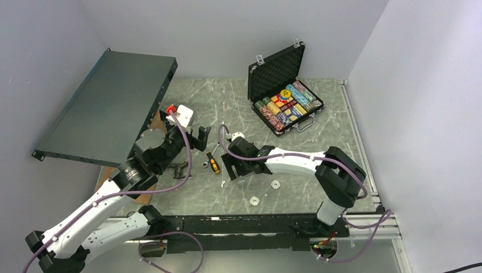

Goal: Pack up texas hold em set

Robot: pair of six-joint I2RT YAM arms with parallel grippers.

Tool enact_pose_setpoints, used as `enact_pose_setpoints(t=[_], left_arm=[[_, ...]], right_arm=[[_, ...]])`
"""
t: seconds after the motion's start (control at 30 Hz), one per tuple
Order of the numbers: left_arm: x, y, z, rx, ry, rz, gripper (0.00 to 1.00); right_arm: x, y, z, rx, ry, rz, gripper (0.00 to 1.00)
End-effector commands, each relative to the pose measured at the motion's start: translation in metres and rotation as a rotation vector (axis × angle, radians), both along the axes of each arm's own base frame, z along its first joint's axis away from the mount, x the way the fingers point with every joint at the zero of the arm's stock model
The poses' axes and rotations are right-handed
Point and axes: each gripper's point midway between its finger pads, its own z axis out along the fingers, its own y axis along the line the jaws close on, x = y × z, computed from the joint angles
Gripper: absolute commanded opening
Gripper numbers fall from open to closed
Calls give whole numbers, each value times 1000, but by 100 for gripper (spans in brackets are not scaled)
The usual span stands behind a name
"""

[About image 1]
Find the white poker chip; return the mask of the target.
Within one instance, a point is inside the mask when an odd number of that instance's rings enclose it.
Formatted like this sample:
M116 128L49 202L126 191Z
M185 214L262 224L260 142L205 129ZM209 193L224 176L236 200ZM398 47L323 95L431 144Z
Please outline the white poker chip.
M249 203L252 205L252 206L258 206L259 203L260 203L260 199L256 196L252 196L249 200Z
M278 190L281 187L281 183L278 180L273 180L270 183L270 186L274 190Z

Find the blue playing card deck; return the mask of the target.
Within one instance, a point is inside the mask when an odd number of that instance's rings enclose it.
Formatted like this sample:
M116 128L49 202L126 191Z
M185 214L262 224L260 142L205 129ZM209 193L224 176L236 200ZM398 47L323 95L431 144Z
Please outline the blue playing card deck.
M290 108L287 108L284 110L284 114L291 120L291 121L296 121L303 117L307 111L300 105L300 104L295 104L291 106Z

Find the yellow round blind button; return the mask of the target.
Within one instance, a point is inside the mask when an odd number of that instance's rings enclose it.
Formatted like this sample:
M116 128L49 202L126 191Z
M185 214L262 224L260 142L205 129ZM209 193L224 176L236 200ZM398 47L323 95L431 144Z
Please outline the yellow round blind button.
M280 98L284 101L287 101L291 98L291 92L288 89L283 89L280 93Z

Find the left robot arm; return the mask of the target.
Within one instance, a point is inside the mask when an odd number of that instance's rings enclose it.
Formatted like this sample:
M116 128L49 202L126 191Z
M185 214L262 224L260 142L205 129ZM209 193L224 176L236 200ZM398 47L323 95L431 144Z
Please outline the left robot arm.
M90 199L54 227L26 236L43 272L81 272L97 256L121 243L141 237L155 239L162 231L175 231L152 205L99 228L118 209L148 193L183 148L188 152L206 149L210 127L199 127L195 137L181 122L168 121L167 128L167 133L144 131L134 143L134 156L122 162Z

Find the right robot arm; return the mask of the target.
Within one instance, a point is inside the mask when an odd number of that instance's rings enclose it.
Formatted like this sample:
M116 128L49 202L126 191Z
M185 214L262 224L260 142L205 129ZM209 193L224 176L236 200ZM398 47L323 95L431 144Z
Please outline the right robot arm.
M230 172L232 179L251 172L315 179L326 194L313 221L314 231L320 236L329 235L339 216L368 194L363 185L367 177L365 170L335 146L327 151L295 152L275 146L256 148L246 139L237 137L228 146L222 144L221 147L225 151L225 166L236 169Z

